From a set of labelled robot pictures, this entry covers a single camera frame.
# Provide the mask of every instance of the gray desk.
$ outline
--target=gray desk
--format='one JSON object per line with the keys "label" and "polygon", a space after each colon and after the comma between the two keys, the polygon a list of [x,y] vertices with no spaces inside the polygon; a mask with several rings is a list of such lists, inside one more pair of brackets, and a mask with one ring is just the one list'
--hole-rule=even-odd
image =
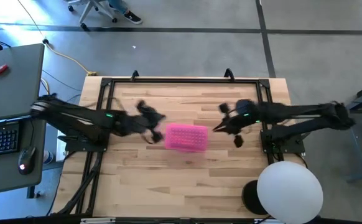
{"label": "gray desk", "polygon": [[[39,95],[43,62],[42,44],[13,47],[0,51],[0,65],[8,64],[9,70],[0,76],[0,119],[29,114],[30,105]],[[45,139],[45,121],[20,120],[20,149],[36,147],[35,167],[31,174],[20,175],[17,169],[19,152],[0,155],[0,192],[35,186],[41,181]]]}

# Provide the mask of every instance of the shoe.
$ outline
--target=shoe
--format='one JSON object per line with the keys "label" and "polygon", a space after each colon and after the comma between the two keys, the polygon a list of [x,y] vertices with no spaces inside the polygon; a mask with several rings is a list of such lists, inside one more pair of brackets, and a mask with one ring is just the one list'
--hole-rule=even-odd
{"label": "shoe", "polygon": [[132,13],[130,10],[128,13],[123,15],[128,21],[132,22],[133,24],[142,24],[142,19]]}

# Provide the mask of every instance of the person's leg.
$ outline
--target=person's leg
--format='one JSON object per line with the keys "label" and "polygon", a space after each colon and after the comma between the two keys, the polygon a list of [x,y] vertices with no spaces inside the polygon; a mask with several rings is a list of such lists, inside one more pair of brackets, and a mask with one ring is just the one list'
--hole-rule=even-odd
{"label": "person's leg", "polygon": [[109,6],[119,11],[123,16],[133,24],[141,24],[142,19],[132,13],[123,3],[123,0],[108,0]]}

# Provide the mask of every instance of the computer mouse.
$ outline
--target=computer mouse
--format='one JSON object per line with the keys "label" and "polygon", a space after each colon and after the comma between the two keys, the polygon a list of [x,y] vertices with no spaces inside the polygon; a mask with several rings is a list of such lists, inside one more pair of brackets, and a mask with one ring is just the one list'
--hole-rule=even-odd
{"label": "computer mouse", "polygon": [[18,171],[22,175],[30,174],[34,168],[36,147],[26,147],[21,150],[18,158]]}

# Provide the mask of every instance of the chair wheel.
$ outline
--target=chair wheel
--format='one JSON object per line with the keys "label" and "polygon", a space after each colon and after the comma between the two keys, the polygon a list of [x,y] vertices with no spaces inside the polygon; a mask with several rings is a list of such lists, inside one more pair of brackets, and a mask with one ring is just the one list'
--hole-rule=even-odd
{"label": "chair wheel", "polygon": [[86,30],[86,29],[87,29],[87,25],[84,24],[84,23],[82,23],[82,24],[80,25],[80,27],[81,27],[83,30]]}

